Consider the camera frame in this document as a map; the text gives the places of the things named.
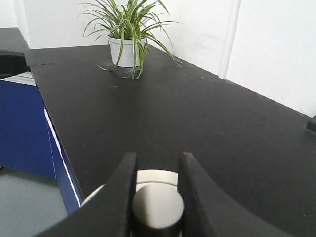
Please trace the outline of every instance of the white cylinder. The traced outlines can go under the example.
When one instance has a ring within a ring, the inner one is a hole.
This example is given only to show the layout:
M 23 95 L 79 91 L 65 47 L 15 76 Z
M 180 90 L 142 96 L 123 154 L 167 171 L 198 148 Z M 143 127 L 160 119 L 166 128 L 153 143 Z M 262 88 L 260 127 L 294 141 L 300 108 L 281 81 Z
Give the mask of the white cylinder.
M 146 38 L 141 40 L 142 45 L 144 46 L 146 43 Z M 110 43 L 110 50 L 111 50 L 111 57 L 112 63 L 116 64 L 119 58 L 120 46 L 122 43 L 121 39 L 116 39 L 109 37 Z M 139 66 L 139 51 L 137 47 L 137 60 L 136 65 Z M 133 47 L 133 40 L 131 39 L 124 39 L 124 46 L 122 56 L 118 62 L 118 66 L 120 67 L 127 67 L 131 68 L 134 66 L 134 47 Z
M 171 185 L 152 183 L 142 187 L 134 196 L 132 209 L 136 236 L 179 236 L 184 204 Z

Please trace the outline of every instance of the black table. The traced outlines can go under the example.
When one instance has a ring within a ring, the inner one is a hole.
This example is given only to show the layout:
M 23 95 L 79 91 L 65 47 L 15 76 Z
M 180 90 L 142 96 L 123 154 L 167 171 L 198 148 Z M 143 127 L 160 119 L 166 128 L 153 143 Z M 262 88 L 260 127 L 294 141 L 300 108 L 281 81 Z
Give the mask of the black table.
M 0 50 L 25 53 L 30 50 L 16 27 L 0 28 Z
M 297 236 L 316 235 L 310 117 L 151 47 L 139 80 L 107 72 L 108 46 L 38 49 L 26 59 L 83 196 L 126 151 L 139 169 L 177 171 L 192 152 L 244 207 Z

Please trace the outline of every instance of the blue cabinet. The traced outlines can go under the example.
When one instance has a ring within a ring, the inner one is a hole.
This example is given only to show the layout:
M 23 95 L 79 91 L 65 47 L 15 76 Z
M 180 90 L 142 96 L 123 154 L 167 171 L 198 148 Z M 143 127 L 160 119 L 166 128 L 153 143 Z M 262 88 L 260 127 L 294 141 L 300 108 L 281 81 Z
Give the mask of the blue cabinet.
M 0 166 L 56 179 L 68 214 L 82 198 L 32 78 L 0 80 Z
M 0 165 L 56 179 L 36 86 L 0 80 Z
M 50 145 L 55 165 L 57 183 L 67 214 L 70 215 L 81 207 L 82 198 L 65 152 L 60 145 L 58 137 L 56 136 L 53 124 L 46 110 L 44 110 L 44 113 L 49 128 Z

